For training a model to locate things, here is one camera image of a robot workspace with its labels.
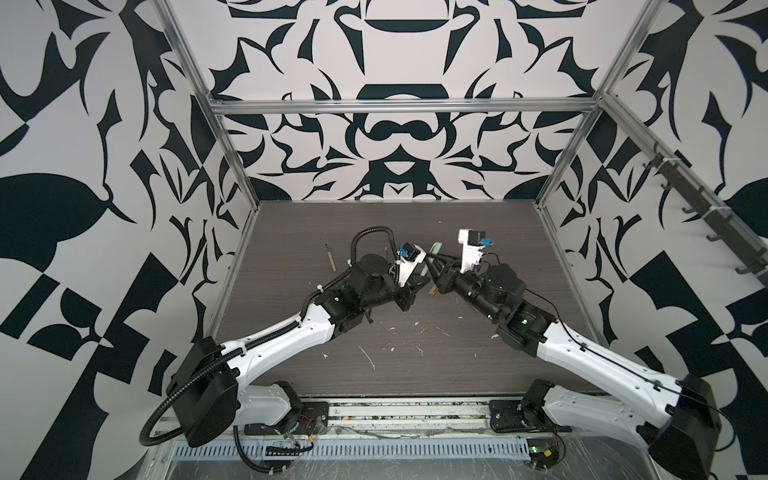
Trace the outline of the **light green pen cap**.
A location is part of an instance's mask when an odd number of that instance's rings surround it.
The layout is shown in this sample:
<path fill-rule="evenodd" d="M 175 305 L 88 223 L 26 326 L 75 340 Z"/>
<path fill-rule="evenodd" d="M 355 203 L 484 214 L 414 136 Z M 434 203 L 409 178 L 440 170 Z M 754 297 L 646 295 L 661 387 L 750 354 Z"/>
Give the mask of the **light green pen cap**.
<path fill-rule="evenodd" d="M 424 260 L 424 267 L 422 269 L 421 275 L 422 276 L 429 276 L 430 275 L 430 269 L 429 267 L 433 265 L 433 261 L 436 258 L 436 255 L 440 252 L 442 249 L 442 243 L 441 242 L 434 242 L 432 246 L 430 247 L 427 257 Z"/>

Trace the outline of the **tan pen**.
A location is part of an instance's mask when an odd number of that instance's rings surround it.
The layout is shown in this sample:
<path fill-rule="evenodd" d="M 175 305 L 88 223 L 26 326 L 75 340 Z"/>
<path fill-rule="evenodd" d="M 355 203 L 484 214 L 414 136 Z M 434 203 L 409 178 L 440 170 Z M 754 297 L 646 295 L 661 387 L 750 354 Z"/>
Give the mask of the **tan pen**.
<path fill-rule="evenodd" d="M 332 251 L 331 251 L 331 249 L 330 249 L 330 247 L 329 247 L 329 245 L 327 243 L 324 246 L 325 246 L 325 250 L 326 250 L 327 259 L 329 261 L 329 265 L 330 265 L 330 267 L 331 267 L 333 272 L 337 272 L 338 269 L 337 269 L 337 266 L 336 266 L 336 262 L 335 262 L 333 253 L 332 253 Z"/>

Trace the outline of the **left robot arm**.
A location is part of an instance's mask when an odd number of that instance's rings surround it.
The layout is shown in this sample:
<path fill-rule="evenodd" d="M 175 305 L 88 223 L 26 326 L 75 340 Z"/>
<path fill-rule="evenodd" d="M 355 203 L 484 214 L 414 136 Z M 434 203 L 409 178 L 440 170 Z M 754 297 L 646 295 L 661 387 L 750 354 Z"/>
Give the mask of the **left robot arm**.
<path fill-rule="evenodd" d="M 357 255 L 360 240 L 384 233 L 393 258 Z M 370 319 L 374 308 L 394 302 L 406 311 L 428 278 L 415 276 L 426 251 L 412 243 L 394 244 L 393 231 L 374 226 L 351 240 L 347 268 L 319 285 L 300 311 L 269 328 L 219 344 L 207 336 L 194 343 L 172 375 L 166 397 L 139 433 L 143 446 L 155 446 L 184 436 L 201 446 L 233 426 L 264 424 L 292 429 L 301 402 L 290 385 L 276 382 L 254 401 L 245 390 L 261 375 L 294 357 L 349 332 Z"/>

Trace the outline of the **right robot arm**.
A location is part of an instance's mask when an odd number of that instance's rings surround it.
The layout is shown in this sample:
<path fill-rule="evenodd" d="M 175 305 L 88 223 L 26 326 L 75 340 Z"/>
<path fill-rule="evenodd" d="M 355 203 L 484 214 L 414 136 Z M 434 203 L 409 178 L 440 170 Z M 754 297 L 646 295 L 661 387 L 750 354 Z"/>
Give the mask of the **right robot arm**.
<path fill-rule="evenodd" d="M 673 377 L 589 340 L 526 301 L 524 283 L 506 264 L 478 272 L 463 268 L 457 258 L 433 254 L 428 269 L 440 293 L 466 300 L 508 346 L 564 368 L 604 393 L 579 394 L 537 380 L 521 402 L 526 422 L 590 430 L 646 450 L 679 479 L 712 478 L 725 415 L 705 380 L 694 374 Z"/>

